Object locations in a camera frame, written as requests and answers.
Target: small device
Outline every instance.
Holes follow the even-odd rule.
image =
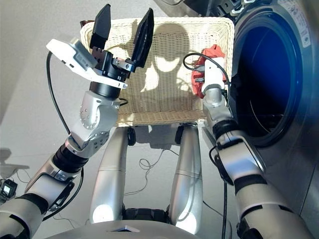
[[[2,200],[6,201],[9,198],[12,198],[15,195],[17,184],[10,179],[7,179],[3,182],[1,186],[0,197]]]

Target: wicker basket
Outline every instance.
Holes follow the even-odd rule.
[[[105,49],[116,57],[132,55],[133,39],[141,19],[112,21]],[[89,49],[93,22],[81,29],[81,41]],[[205,120],[202,100],[191,87],[191,71],[182,64],[189,52],[202,52],[217,44],[226,55],[225,70],[231,76],[234,25],[227,18],[155,18],[153,43],[145,65],[127,79],[120,97],[129,103],[120,107],[117,126],[169,124]],[[191,56],[187,62],[196,61]]]

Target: washing machine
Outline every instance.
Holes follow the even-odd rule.
[[[319,238],[319,1],[177,4],[184,13],[233,20],[233,114],[258,148],[268,180]]]

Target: robot forearm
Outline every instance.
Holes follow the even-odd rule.
[[[205,91],[207,127],[216,139],[215,163],[221,177],[235,186],[242,239],[312,239],[303,220],[263,177],[264,165],[225,105],[220,88]]]

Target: silver metal casing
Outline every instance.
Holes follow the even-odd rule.
[[[118,127],[105,149],[96,177],[91,223],[122,219],[128,128]]]
[[[197,233],[201,224],[202,201],[198,129],[196,125],[184,124],[169,206],[173,225],[192,234]]]

